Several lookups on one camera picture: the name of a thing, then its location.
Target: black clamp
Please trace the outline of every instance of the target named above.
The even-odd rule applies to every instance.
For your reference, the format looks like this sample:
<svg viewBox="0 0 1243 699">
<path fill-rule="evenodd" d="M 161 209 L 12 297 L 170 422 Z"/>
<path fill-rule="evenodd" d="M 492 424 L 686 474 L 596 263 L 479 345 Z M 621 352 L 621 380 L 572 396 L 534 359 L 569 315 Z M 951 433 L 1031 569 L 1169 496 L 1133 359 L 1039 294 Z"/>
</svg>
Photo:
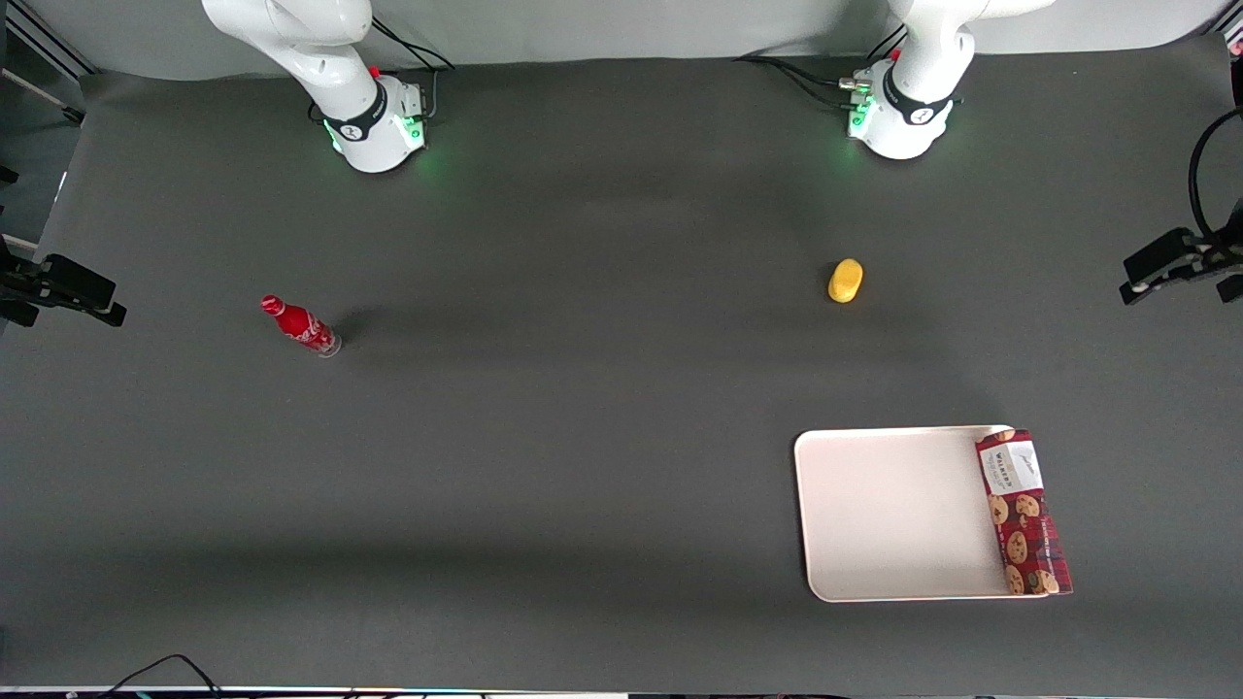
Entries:
<svg viewBox="0 0 1243 699">
<path fill-rule="evenodd" d="M 121 327 L 126 307 L 112 300 L 117 285 L 87 267 L 48 255 L 42 262 L 22 260 L 0 241 L 0 318 L 22 327 L 35 325 L 39 308 L 71 308 Z"/>
<path fill-rule="evenodd" d="M 1127 257 L 1124 266 L 1126 284 L 1119 292 L 1127 306 L 1171 284 L 1222 275 L 1231 275 L 1217 284 L 1222 302 L 1243 299 L 1243 199 L 1211 236 L 1176 228 Z"/>
<path fill-rule="evenodd" d="M 953 102 L 952 97 L 937 100 L 936 102 L 920 102 L 919 100 L 911 100 L 910 97 L 902 95 L 897 90 L 897 85 L 894 83 L 892 66 L 885 71 L 885 80 L 881 85 L 885 90 L 885 100 L 888 100 L 894 108 L 901 112 L 902 118 L 911 126 L 924 126 L 926 123 L 931 123 L 937 114 L 950 106 L 950 102 Z"/>
<path fill-rule="evenodd" d="M 346 141 L 358 142 L 364 141 L 370 134 L 372 127 L 384 118 L 384 112 L 387 111 L 388 91 L 377 81 L 375 101 L 372 102 L 370 108 L 352 119 L 334 119 L 324 114 L 323 123 L 328 124 L 328 128 L 339 133 Z"/>
</svg>

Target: cookie image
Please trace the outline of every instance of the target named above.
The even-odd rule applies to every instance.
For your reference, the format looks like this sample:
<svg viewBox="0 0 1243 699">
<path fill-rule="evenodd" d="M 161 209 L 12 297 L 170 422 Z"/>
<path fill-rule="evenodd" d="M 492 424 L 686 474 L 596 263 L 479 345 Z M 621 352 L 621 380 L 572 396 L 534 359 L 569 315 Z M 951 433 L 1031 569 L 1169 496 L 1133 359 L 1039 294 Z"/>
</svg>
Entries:
<svg viewBox="0 0 1243 699">
<path fill-rule="evenodd" d="M 1009 583 L 1012 593 L 1023 593 L 1023 573 L 1014 566 L 1006 566 L 1006 582 Z"/>
<path fill-rule="evenodd" d="M 1009 519 L 1009 505 L 997 495 L 988 496 L 988 509 L 993 512 L 993 524 L 1004 524 Z"/>
<path fill-rule="evenodd" d="M 1019 495 L 1014 500 L 1014 510 L 1021 515 L 1034 517 L 1040 514 L 1040 502 L 1030 495 Z"/>
<path fill-rule="evenodd" d="M 1011 562 L 1022 563 L 1027 560 L 1027 539 L 1022 531 L 1016 531 L 1006 540 L 1006 556 Z"/>
<path fill-rule="evenodd" d="M 1037 595 L 1054 595 L 1062 587 L 1049 571 L 1035 571 L 1030 576 L 1032 591 Z"/>
</svg>

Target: black bracket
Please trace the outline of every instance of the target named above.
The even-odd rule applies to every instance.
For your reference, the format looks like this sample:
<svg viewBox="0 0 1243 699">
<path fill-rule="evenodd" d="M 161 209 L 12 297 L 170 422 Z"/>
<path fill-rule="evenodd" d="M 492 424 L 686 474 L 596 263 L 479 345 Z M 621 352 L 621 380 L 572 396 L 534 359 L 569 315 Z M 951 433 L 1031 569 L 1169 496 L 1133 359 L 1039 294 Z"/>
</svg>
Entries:
<svg viewBox="0 0 1243 699">
<path fill-rule="evenodd" d="M 1167 285 L 1231 275 L 1217 284 L 1223 303 L 1243 299 L 1243 199 L 1221 230 L 1204 236 L 1176 228 L 1126 259 L 1126 284 L 1119 287 L 1127 306 Z"/>
<path fill-rule="evenodd" d="M 0 318 L 31 327 L 39 308 L 81 311 L 112 327 L 121 327 L 126 307 L 112 301 L 116 282 L 82 265 L 47 255 L 42 262 L 22 260 L 0 241 Z"/>
</svg>

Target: bottle cap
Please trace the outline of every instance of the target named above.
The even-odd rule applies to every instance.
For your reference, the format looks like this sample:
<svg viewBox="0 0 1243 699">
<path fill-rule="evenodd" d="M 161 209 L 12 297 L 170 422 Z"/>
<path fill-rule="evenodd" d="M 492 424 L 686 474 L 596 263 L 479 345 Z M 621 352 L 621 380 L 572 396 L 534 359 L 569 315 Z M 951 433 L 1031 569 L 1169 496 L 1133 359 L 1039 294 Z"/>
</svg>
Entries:
<svg viewBox="0 0 1243 699">
<path fill-rule="evenodd" d="M 278 316 L 285 312 L 285 301 L 281 301 L 276 296 L 268 294 L 264 296 L 264 300 L 259 302 L 259 307 L 264 308 L 264 312 L 268 316 Z"/>
</svg>

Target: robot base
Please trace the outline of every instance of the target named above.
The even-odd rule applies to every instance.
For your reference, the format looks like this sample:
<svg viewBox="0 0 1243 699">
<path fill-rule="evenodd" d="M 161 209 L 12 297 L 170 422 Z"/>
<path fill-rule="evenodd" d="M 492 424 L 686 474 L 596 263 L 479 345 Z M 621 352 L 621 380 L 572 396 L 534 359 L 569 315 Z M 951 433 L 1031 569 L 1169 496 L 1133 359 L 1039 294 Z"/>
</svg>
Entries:
<svg viewBox="0 0 1243 699">
<path fill-rule="evenodd" d="M 377 78 L 388 93 L 388 108 L 363 141 L 346 141 L 328 128 L 332 147 L 346 157 L 355 170 L 383 173 L 400 165 L 410 153 L 426 144 L 426 122 L 423 116 L 423 93 L 418 86 L 405 85 L 393 76 Z"/>
<path fill-rule="evenodd" d="M 856 80 L 870 80 L 873 85 L 880 85 L 885 78 L 885 72 L 894 65 L 889 58 L 880 61 L 871 67 L 855 71 Z M 925 124 L 912 126 L 906 123 L 902 113 L 885 98 L 885 92 L 878 90 L 873 100 L 868 102 L 863 111 L 851 113 L 851 121 L 846 129 L 850 138 L 863 141 L 876 154 L 894 160 L 909 160 L 922 155 L 942 133 L 945 133 L 945 119 L 950 116 L 953 103 L 941 109 L 941 113 Z"/>
</svg>

